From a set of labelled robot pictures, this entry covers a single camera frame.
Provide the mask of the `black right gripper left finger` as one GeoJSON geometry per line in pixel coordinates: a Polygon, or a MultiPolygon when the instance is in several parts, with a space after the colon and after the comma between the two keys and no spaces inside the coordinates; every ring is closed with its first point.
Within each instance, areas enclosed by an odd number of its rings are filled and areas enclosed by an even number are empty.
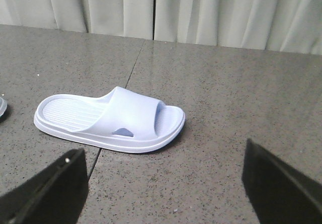
{"type": "Polygon", "coordinates": [[[77,223],[87,196],[85,151],[72,149],[1,196],[1,223],[77,223]]]}

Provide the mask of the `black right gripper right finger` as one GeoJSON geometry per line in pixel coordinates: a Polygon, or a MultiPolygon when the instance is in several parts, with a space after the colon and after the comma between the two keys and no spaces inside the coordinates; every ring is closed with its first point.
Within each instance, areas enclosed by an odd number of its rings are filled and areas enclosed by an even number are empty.
{"type": "Polygon", "coordinates": [[[321,184],[251,139],[242,181],[260,223],[321,223],[321,184]]]}

